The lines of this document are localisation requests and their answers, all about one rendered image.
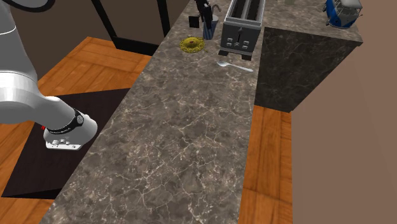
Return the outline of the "grey two-slot toaster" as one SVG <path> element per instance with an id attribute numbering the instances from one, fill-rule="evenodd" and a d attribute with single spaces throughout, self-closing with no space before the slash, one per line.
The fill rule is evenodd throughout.
<path id="1" fill-rule="evenodd" d="M 221 32 L 218 54 L 239 54 L 251 60 L 261 32 L 266 0 L 232 0 Z"/>

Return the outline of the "blue striped cup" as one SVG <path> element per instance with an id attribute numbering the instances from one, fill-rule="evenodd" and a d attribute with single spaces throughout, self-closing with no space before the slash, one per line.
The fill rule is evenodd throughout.
<path id="1" fill-rule="evenodd" d="M 202 25 L 203 25 L 203 38 L 204 39 L 210 40 L 213 38 L 218 21 L 219 21 L 219 17 L 216 15 L 213 15 L 210 28 L 208 28 L 206 22 L 203 21 Z"/>

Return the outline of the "black frame furniture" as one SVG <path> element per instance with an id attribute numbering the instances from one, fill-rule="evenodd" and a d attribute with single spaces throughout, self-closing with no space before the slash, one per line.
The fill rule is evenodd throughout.
<path id="1" fill-rule="evenodd" d="M 104 9 L 101 0 L 91 0 L 98 16 L 100 17 L 109 37 L 111 38 L 114 46 L 119 50 L 124 50 L 128 52 L 139 53 L 143 55 L 152 56 L 158 45 L 152 43 L 146 43 L 142 41 L 131 40 L 127 38 L 118 37 L 111 21 L 106 14 L 106 10 Z M 167 1 L 166 0 L 157 0 L 158 12 L 160 15 L 160 21 L 162 25 L 162 32 L 164 37 L 166 37 L 167 33 L 171 29 L 171 24 L 169 20 L 169 14 L 167 9 Z"/>

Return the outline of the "silver spoon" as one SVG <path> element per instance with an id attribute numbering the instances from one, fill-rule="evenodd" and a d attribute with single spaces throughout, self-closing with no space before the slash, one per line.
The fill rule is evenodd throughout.
<path id="1" fill-rule="evenodd" d="M 217 63 L 219 66 L 221 66 L 221 67 L 233 66 L 233 67 L 239 68 L 239 69 L 241 69 L 241 70 L 243 70 L 243 71 L 247 71 L 247 72 L 250 72 L 250 73 L 253 72 L 253 70 L 250 69 L 250 68 L 246 68 L 246 67 L 242 67 L 242 66 L 237 66 L 237 65 L 234 65 L 234 64 L 225 62 L 225 61 L 220 61 L 220 60 L 218 60 L 216 63 Z"/>

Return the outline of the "dark robot stand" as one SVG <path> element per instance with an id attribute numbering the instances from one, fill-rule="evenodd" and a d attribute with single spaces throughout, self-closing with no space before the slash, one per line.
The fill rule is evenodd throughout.
<path id="1" fill-rule="evenodd" d="M 88 114 L 100 132 L 129 90 L 105 90 L 61 95 L 68 105 Z M 35 124 L 18 158 L 2 196 L 28 199 L 55 199 L 81 162 L 95 138 L 79 150 L 48 149 L 43 130 Z"/>

